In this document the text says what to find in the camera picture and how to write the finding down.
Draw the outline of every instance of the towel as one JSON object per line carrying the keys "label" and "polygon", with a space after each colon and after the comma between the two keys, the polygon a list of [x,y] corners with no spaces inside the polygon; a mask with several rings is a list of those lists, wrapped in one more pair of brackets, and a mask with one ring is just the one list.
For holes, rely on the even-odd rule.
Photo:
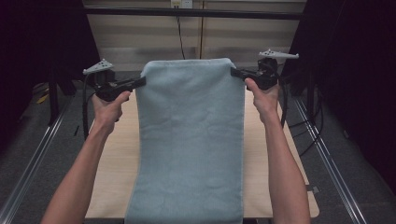
{"label": "towel", "polygon": [[126,224],[242,223],[245,85],[231,67],[229,59],[145,66]]}

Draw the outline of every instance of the wooden table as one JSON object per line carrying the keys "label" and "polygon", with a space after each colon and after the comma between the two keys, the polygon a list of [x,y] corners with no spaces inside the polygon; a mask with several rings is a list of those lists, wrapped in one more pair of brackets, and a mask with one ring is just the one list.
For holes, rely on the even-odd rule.
{"label": "wooden table", "polygon": [[[139,124],[134,92],[122,105],[122,111],[114,133],[106,142],[86,218],[125,217],[139,163]],[[284,130],[305,183],[309,184],[287,125]],[[265,130],[250,91],[246,92],[244,145],[244,217],[272,217]],[[308,199],[311,217],[316,217],[319,210],[311,191]]]}

